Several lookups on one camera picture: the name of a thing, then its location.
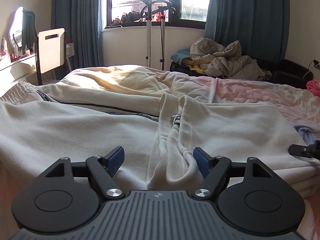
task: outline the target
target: window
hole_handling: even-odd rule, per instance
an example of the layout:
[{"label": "window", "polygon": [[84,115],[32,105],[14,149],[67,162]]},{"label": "window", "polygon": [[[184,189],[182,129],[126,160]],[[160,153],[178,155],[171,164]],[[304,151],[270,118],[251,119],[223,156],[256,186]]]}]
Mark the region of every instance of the window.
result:
[{"label": "window", "polygon": [[[168,26],[181,26],[204,29],[207,19],[209,0],[169,0],[176,9],[172,14],[165,11]],[[153,4],[152,10],[164,3]],[[145,25],[144,19],[140,19],[140,12],[145,6],[140,0],[109,0],[107,5],[108,25],[135,26]],[[153,22],[160,22],[159,14],[153,15]]]}]

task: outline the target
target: mirror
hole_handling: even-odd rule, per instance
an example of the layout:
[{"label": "mirror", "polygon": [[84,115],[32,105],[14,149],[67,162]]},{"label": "mirror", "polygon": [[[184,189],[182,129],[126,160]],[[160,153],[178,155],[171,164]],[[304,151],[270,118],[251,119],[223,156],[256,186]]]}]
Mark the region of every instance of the mirror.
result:
[{"label": "mirror", "polygon": [[17,45],[18,50],[22,50],[22,54],[24,54],[26,46],[28,49],[33,47],[37,35],[35,19],[35,13],[23,7],[19,7],[14,15],[14,20],[9,31],[9,43],[13,49]]}]

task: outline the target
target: gray puffer jacket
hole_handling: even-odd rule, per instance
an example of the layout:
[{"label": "gray puffer jacket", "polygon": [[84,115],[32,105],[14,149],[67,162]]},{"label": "gray puffer jacket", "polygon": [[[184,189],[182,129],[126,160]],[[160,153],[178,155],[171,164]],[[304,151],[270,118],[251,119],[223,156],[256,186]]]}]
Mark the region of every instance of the gray puffer jacket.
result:
[{"label": "gray puffer jacket", "polygon": [[190,48],[192,60],[208,76],[246,80],[257,80],[265,76],[255,59],[241,54],[239,41],[225,48],[213,40],[201,37]]}]

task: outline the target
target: curtain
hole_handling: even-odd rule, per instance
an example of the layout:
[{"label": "curtain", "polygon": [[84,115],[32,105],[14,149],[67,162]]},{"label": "curtain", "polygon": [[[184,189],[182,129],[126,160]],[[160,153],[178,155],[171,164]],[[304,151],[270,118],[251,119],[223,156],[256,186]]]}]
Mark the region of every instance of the curtain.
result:
[{"label": "curtain", "polygon": [[210,0],[205,37],[224,46],[239,40],[243,54],[278,63],[289,21],[289,0]]},{"label": "curtain", "polygon": [[21,33],[21,43],[22,52],[25,53],[25,47],[28,49],[32,48],[35,42],[35,37],[37,36],[35,28],[35,13],[27,11],[25,8],[22,9],[22,33]]},{"label": "curtain", "polygon": [[[64,28],[74,43],[72,69],[103,66],[100,0],[52,0],[51,28]],[[65,64],[55,70],[57,79],[68,72]]]}]

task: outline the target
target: pink blanket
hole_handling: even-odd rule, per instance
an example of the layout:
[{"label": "pink blanket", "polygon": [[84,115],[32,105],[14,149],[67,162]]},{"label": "pink blanket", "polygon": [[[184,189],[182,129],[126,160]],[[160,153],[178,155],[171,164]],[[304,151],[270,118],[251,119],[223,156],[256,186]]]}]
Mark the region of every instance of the pink blanket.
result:
[{"label": "pink blanket", "polygon": [[215,102],[267,102],[288,121],[320,131],[320,101],[307,90],[267,82],[218,79]]},{"label": "pink blanket", "polygon": [[320,97],[320,87],[319,87],[319,81],[314,79],[312,81],[309,81],[307,83],[307,89],[312,94],[314,94],[316,97]]}]

